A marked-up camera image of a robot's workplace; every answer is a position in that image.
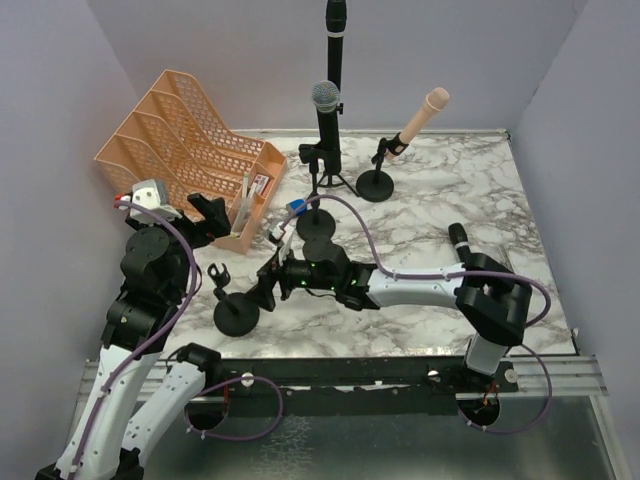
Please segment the silver-head black microphone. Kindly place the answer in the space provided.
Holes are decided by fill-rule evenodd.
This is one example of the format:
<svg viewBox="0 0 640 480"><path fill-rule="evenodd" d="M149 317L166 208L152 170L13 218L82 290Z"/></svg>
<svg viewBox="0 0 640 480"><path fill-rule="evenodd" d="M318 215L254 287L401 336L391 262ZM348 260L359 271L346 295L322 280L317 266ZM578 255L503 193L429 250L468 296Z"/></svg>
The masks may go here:
<svg viewBox="0 0 640 480"><path fill-rule="evenodd" d="M316 83L312 88L311 100L316 108L320 141L317 148L325 152L325 170L329 175L341 172L341 150L337 107L340 91L329 80Z"/></svg>

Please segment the beige microphone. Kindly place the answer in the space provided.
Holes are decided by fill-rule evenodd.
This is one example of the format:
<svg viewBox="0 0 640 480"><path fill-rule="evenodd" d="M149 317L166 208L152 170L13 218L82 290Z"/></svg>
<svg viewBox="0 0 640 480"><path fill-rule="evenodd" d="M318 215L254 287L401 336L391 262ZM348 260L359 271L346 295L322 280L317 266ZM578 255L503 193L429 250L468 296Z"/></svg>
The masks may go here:
<svg viewBox="0 0 640 480"><path fill-rule="evenodd" d="M401 155L423 127L446 107L449 99L449 92L442 87L429 92L404 129L387 143L385 159L391 160Z"/></svg>

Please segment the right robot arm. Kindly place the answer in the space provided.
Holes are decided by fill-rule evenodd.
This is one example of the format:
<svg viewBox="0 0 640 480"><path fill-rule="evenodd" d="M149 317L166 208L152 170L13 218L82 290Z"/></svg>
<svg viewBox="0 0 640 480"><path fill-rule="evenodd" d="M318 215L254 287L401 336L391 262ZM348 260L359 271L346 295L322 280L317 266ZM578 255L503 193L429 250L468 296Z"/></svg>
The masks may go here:
<svg viewBox="0 0 640 480"><path fill-rule="evenodd" d="M492 376L505 354L523 342L531 286L488 255L471 253L449 267L426 272L387 274L372 263L352 261L326 236L306 241L302 259L286 247L257 272L247 292L259 308L273 311L273 290L286 300L297 288L331 291L338 303L355 310L400 305L442 307L459 311L475 329L465 366Z"/></svg>

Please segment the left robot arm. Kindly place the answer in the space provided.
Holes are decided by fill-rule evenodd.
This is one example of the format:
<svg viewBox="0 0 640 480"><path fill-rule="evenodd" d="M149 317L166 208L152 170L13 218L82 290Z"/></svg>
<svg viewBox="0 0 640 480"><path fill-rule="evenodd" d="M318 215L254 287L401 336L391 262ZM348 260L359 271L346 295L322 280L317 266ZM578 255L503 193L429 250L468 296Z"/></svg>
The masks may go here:
<svg viewBox="0 0 640 480"><path fill-rule="evenodd" d="M194 250L229 234L225 202L199 193L194 222L151 187L116 200L134 232L121 261L124 282L106 314L98 371L64 453L39 479L140 479L159 440L206 385L222 378L221 355L190 343L144 403L139 393L167 337L196 293Z"/></svg>

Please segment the round-base mic stand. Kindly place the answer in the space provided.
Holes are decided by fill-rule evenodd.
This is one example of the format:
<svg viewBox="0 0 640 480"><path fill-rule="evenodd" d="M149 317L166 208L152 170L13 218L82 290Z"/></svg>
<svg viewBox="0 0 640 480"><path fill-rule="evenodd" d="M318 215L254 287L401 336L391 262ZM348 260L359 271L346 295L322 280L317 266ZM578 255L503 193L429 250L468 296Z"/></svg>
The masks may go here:
<svg viewBox="0 0 640 480"><path fill-rule="evenodd" d="M216 263L209 265L207 275L215 287L213 294L218 300L213 320L217 329L228 337L242 337L249 334L259 320L259 308L241 292L228 294L225 287L231 282L231 275L225 264L222 269Z"/></svg>
<svg viewBox="0 0 640 480"><path fill-rule="evenodd" d="M301 144L299 146L300 161L307 165L311 174L312 190L309 198L318 195L318 173L320 150L315 145ZM314 200L310 203L311 209L298 217L296 230L303 240L309 240L318 236L331 238L336 230L336 223L333 216L326 210L320 208L320 201Z"/></svg>
<svg viewBox="0 0 640 480"><path fill-rule="evenodd" d="M387 156L394 158L407 147L408 143L401 140L399 133L391 139L380 139L376 153L371 159L374 169L362 173L356 182L356 191L361 198L368 202L379 203L391 197L394 192L394 181L382 170L382 165Z"/></svg>

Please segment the black tripod mic stand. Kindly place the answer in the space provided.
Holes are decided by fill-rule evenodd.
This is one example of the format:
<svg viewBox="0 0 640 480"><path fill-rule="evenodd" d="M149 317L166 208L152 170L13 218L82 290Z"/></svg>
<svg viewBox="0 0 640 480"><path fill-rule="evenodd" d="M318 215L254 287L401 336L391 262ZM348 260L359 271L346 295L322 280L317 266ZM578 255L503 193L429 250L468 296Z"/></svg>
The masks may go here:
<svg viewBox="0 0 640 480"><path fill-rule="evenodd" d="M322 127L320 132L321 148L329 153L329 157L324 160L324 173L320 179L319 186L327 189L346 186L356 197L358 197L356 189L341 175L342 155L338 115L342 113L343 103L338 102L333 113L324 114L319 118L321 120L320 126Z"/></svg>

